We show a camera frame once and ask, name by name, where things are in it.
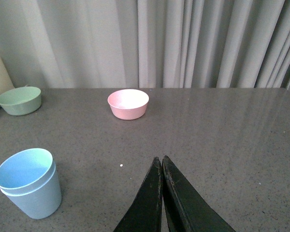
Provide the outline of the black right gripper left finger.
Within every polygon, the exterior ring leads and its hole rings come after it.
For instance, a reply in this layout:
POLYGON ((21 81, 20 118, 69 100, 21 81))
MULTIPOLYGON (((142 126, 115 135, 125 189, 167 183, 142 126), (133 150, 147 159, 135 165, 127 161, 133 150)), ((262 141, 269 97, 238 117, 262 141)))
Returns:
POLYGON ((163 171, 155 157, 124 217, 115 232, 160 232, 162 214, 163 171))

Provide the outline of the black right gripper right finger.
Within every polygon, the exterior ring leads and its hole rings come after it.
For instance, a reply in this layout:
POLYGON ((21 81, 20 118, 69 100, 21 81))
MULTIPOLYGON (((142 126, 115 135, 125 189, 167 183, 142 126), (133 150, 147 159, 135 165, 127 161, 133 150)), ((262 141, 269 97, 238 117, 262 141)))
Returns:
POLYGON ((170 232, 233 232, 201 197, 172 160, 162 160, 163 200, 170 232))

